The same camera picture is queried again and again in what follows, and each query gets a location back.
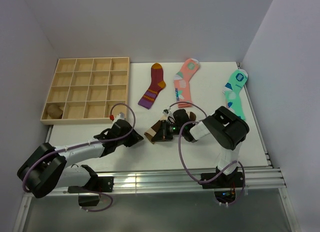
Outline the cream brown striped sock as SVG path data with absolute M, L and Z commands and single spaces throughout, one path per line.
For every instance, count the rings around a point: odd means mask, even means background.
M 192 111 L 187 111 L 187 112 L 191 112 L 191 121 L 190 122 L 194 122 L 197 118 L 197 116 L 192 112 Z M 152 142 L 152 137 L 156 134 L 155 132 L 155 129 L 156 129 L 156 126 L 158 126 L 159 122 L 161 120 L 164 120 L 166 119 L 167 117 L 164 116 L 164 114 L 162 115 L 162 117 L 154 124 L 152 125 L 149 129 L 147 129 L 145 132 L 144 132 L 144 135 L 145 137 L 152 143 L 152 144 L 155 144 L 155 142 L 153 143 Z

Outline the tan brown ribbed sock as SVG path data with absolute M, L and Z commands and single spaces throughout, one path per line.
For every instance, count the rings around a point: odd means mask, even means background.
M 51 104 L 47 107 L 47 114 L 52 119 L 61 119 L 63 116 L 63 110 L 57 104 Z

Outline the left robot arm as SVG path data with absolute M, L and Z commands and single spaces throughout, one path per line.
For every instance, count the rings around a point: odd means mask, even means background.
M 41 144 L 17 171 L 23 188 L 36 198 L 43 198 L 52 190 L 67 187 L 72 193 L 97 192 L 101 187 L 98 174 L 88 165 L 73 167 L 89 159 L 105 157 L 117 147 L 130 148 L 143 137 L 124 119 L 103 130 L 82 144 L 52 146 Z

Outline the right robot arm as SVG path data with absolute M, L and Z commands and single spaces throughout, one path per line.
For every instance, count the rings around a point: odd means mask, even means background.
M 193 112 L 183 108 L 175 112 L 166 109 L 163 113 L 164 116 L 144 133 L 148 140 L 154 144 L 181 136 L 187 142 L 195 143 L 208 135 L 213 136 L 221 146 L 216 181 L 222 187 L 229 186 L 234 180 L 233 174 L 238 170 L 241 144 L 250 131 L 248 124 L 224 106 L 200 122 L 196 122 Z

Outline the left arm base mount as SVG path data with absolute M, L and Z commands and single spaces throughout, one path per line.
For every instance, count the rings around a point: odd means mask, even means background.
M 98 176 L 90 179 L 85 186 L 70 186 L 67 189 L 69 194 L 78 194 L 78 204 L 81 209 L 88 212 L 102 212 L 109 209 L 113 204 L 113 198 L 108 194 L 113 191 L 113 176 Z M 103 208 L 97 208 L 99 202 L 107 199 L 109 204 Z

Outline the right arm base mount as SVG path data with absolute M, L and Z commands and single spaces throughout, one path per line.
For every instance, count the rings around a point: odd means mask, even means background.
M 203 189 L 231 189 L 231 188 L 242 188 L 245 182 L 244 175 L 242 172 L 234 172 L 229 175 L 222 174 L 215 180 L 209 183 L 202 183 Z

